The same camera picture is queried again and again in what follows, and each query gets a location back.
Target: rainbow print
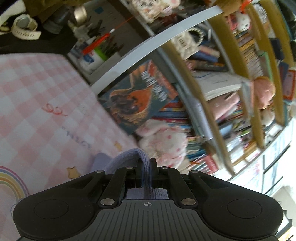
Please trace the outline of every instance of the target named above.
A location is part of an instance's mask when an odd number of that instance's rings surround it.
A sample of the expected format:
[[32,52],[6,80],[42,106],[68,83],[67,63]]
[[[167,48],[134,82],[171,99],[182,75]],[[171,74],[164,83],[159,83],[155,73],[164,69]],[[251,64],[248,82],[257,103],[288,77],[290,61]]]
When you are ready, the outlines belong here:
[[7,167],[0,166],[0,184],[8,186],[13,191],[16,203],[29,196],[29,191],[23,180]]

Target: pink plush toy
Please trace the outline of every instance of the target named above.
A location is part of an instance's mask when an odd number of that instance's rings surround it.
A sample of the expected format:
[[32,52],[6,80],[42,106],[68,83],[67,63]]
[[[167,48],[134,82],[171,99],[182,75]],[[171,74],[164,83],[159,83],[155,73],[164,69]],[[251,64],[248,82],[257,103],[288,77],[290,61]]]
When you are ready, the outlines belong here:
[[186,156],[187,138],[180,127],[171,127],[165,121],[147,120],[136,130],[143,138],[139,147],[156,158],[159,167],[177,168]]
[[276,88],[269,78],[261,76],[254,80],[254,92],[259,101],[259,108],[265,109],[271,104],[271,99],[276,93]]

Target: gingham pattern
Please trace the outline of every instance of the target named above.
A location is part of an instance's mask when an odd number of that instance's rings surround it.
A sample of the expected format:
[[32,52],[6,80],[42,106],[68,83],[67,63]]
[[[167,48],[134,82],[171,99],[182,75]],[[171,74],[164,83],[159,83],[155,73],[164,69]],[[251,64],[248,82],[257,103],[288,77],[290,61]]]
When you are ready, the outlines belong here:
[[[0,55],[0,83],[0,166],[30,194],[68,181],[67,167],[85,174],[98,152],[117,156],[116,142],[123,151],[137,147],[61,55]],[[44,111],[48,103],[67,116]],[[10,214],[15,203],[0,184],[1,241],[19,237]]]

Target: blue sticker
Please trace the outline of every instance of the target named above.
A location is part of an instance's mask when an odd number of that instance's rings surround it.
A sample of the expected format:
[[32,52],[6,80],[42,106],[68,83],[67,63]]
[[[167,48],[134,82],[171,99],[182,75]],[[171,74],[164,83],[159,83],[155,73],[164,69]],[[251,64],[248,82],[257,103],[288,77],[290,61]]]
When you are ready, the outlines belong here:
[[100,14],[102,12],[104,12],[104,9],[102,7],[98,7],[94,10],[97,14]]

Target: metal screw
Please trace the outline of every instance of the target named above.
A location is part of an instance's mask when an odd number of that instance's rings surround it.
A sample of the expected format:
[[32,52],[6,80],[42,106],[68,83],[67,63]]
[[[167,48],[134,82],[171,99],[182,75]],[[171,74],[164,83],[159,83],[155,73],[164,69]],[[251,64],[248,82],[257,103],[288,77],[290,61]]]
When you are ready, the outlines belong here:
[[181,203],[186,206],[191,206],[195,204],[195,200],[192,198],[184,198]]
[[101,204],[104,205],[104,206],[110,206],[112,204],[114,204],[115,201],[111,198],[104,198],[101,200]]

